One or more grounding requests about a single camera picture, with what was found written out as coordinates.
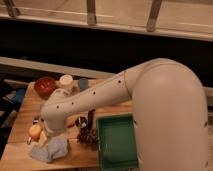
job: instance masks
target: food item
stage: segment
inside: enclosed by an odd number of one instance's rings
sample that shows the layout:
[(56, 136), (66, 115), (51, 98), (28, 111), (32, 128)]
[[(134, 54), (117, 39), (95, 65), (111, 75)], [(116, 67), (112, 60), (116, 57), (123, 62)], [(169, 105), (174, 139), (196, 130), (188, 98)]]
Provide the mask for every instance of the food item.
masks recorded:
[(42, 130), (43, 128), (40, 124), (34, 124), (30, 127), (28, 134), (34, 141), (38, 141)]
[(43, 147), (47, 143), (47, 141), (48, 141), (48, 138), (47, 138), (45, 132), (42, 131), (41, 134), (40, 134), (39, 141), (38, 141), (38, 146), (40, 148)]
[(97, 145), (98, 135), (95, 129), (81, 129), (78, 136), (78, 142), (88, 145)]
[(56, 88), (56, 82), (52, 77), (42, 77), (34, 85), (35, 91), (43, 98), (48, 98)]

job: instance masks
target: white cloth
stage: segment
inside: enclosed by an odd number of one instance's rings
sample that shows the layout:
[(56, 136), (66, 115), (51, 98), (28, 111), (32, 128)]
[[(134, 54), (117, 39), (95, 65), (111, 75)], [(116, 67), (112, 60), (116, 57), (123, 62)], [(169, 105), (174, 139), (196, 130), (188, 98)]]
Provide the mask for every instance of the white cloth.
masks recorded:
[(65, 137), (54, 137), (47, 145), (40, 148), (34, 145), (29, 155), (39, 161), (50, 163), (56, 158), (66, 156), (68, 153), (68, 140)]

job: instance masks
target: small object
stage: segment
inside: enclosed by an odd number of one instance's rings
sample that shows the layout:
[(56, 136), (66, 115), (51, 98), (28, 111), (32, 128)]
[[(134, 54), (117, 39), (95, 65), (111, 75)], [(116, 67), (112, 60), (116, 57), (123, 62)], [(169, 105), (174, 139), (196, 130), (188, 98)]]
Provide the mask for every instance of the small object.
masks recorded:
[(87, 119), (85, 117), (79, 116), (76, 120), (75, 120), (75, 125), (78, 128), (85, 128), (87, 126)]
[(48, 142), (48, 138), (44, 131), (41, 131), (40, 138), (38, 141), (38, 146), (41, 148)]
[(38, 95), (47, 99), (56, 89), (56, 82), (52, 77), (42, 77), (34, 84), (34, 89)]
[(88, 145), (96, 145), (98, 143), (98, 136), (95, 129), (81, 129), (77, 139), (79, 143)]
[[(38, 121), (39, 121), (39, 115), (37, 115), (33, 118), (33, 125), (37, 124)], [(30, 145), (31, 141), (32, 141), (32, 137), (29, 137), (28, 140), (27, 140), (27, 144)]]
[(76, 119), (69, 119), (68, 121), (67, 121), (67, 128), (72, 128), (73, 126), (75, 126), (75, 120)]
[(54, 137), (47, 145), (40, 148), (34, 145), (29, 155), (39, 161), (50, 163), (54, 159), (66, 156), (68, 153), (68, 140), (65, 137)]
[(80, 89), (80, 92), (88, 89), (89, 88), (88, 79), (86, 79), (86, 78), (80, 78), (78, 80), (78, 87)]
[(73, 78), (71, 75), (63, 75), (59, 79), (59, 87), (69, 90), (72, 90)]
[(32, 138), (29, 137), (28, 140), (27, 140), (27, 145), (30, 145), (31, 141), (32, 141)]
[(95, 109), (90, 110), (87, 114), (87, 118), (88, 118), (88, 124), (87, 124), (87, 128), (91, 129), (92, 128), (92, 124), (93, 124), (93, 116), (95, 113)]
[(34, 124), (30, 127), (28, 134), (29, 137), (31, 137), (33, 140), (38, 141), (41, 131), (42, 131), (42, 126), (40, 124)]

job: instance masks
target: apple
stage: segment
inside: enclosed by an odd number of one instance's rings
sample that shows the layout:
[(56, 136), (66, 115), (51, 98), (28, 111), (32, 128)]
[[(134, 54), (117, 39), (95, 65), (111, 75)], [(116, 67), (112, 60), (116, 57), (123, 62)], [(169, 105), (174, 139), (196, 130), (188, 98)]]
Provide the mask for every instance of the apple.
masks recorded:
[(34, 124), (30, 127), (28, 134), (33, 140), (38, 141), (42, 130), (43, 128), (40, 124)]
[(56, 82), (52, 77), (41, 77), (34, 84), (34, 89), (38, 95), (47, 99), (57, 88)]

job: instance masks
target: red bowl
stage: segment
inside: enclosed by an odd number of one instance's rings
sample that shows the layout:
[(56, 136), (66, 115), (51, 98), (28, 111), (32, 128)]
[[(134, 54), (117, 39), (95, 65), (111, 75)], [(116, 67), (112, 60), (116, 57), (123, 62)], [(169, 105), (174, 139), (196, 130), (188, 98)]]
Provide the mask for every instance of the red bowl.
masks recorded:
[(34, 89), (39, 96), (48, 98), (56, 89), (56, 82), (52, 77), (41, 77), (35, 82)]

